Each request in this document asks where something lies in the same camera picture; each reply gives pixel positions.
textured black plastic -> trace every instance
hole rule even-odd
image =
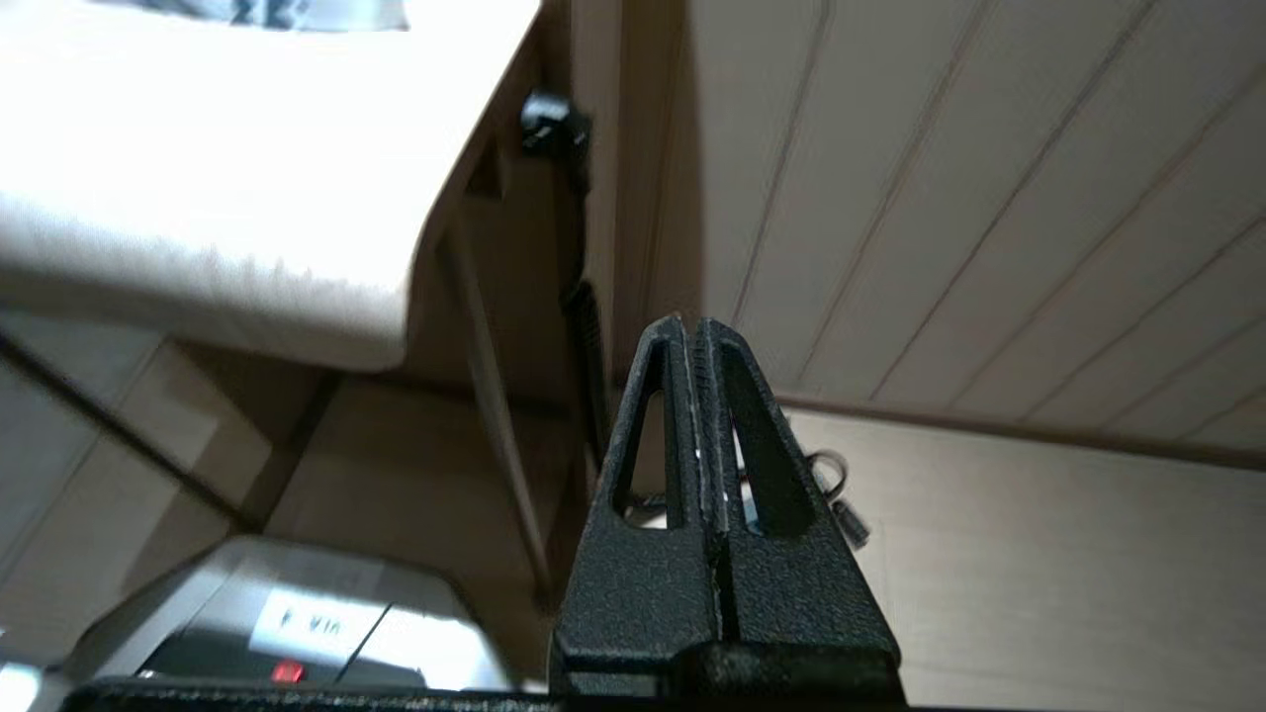
[[[901,706],[893,685],[896,665],[872,650],[804,645],[711,642],[682,652],[674,665],[672,697],[847,699],[849,704]]]
[[[703,555],[706,530],[686,348],[676,318],[661,319],[642,334],[555,626],[552,690],[606,689],[596,687],[604,683],[595,675],[572,673],[663,675],[679,651],[717,635],[711,570]],[[624,521],[619,504],[637,460],[647,400],[661,389],[670,528],[642,530]]]
[[[618,504],[646,402],[661,388],[670,528],[637,530]],[[752,526],[743,514],[736,432],[757,512]],[[696,665],[695,677],[682,678],[679,655],[708,650],[706,660],[724,660],[705,645],[718,642],[733,645],[738,661],[776,661],[780,669],[794,669],[801,654],[806,670],[818,671],[832,660],[867,660],[874,665],[858,696],[874,699],[877,685],[884,699],[901,699],[896,640],[747,343],[711,319],[690,343],[680,318],[667,317],[638,345],[555,630],[551,689],[686,693],[674,685],[715,668]],[[753,658],[753,650],[762,652]],[[757,671],[737,663],[727,669]],[[853,679],[837,671],[837,680]],[[770,682],[753,677],[744,687],[734,675],[725,683],[736,690]]]
[[[538,694],[428,692],[408,688],[313,689],[225,685],[209,680],[103,680],[76,690],[65,712],[584,712],[648,709],[906,709],[904,706],[799,698],[793,706],[747,697],[546,697]]]

beige wall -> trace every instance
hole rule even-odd
[[[917,704],[1257,709],[1260,473],[787,413],[849,462]]]
[[[575,101],[594,118],[586,200],[585,276],[592,283],[601,317],[605,362],[611,369],[615,322],[615,210],[619,195],[620,33],[623,0],[571,5],[571,87]]]
[[[1266,5],[624,5],[617,378],[665,313],[786,397],[1266,450]]]

red light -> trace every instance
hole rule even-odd
[[[272,682],[292,684],[304,679],[304,665],[295,660],[282,660],[272,669]]]

wooden wall panel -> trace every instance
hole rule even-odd
[[[615,323],[615,210],[619,195],[620,29],[624,0],[568,3],[571,87],[576,104],[594,117],[590,148],[592,189],[585,201],[585,277],[594,285],[601,319],[603,370],[613,369]]]
[[[779,174],[827,4],[693,0],[651,236],[647,323],[728,318]],[[752,33],[752,28],[761,28]]]
[[[1022,417],[1266,210],[1266,81],[1082,262],[957,407]]]
[[[1266,224],[1086,365],[1028,419],[1098,428],[1266,314]]]
[[[629,6],[617,374],[679,310],[800,403],[1266,454],[1266,4]]]
[[[1258,321],[1109,422],[1105,429],[1155,440],[1194,436],[1199,441],[1200,431],[1234,410],[1244,393],[1266,388],[1262,364],[1266,364],[1266,322]]]
[[[628,370],[646,327],[643,295],[656,269],[652,234],[668,156],[672,81],[682,42],[682,3],[624,3],[620,35],[619,203],[615,208],[613,362]]]
[[[1094,1],[990,8],[932,108],[931,128],[881,208],[860,265],[844,275],[800,390],[853,400],[875,393],[1009,207],[1008,194],[1060,138],[1123,25],[1133,28],[1131,10]],[[943,383],[932,369],[919,372]]]
[[[1229,9],[1163,3],[1143,20],[912,346],[906,399],[948,405],[1234,95],[1266,53],[1266,5]]]
[[[733,317],[772,383],[795,381],[974,11],[963,0],[836,3]]]
[[[1266,393],[1257,390],[1234,410],[1200,428],[1189,440],[1233,450],[1261,450],[1266,440]]]

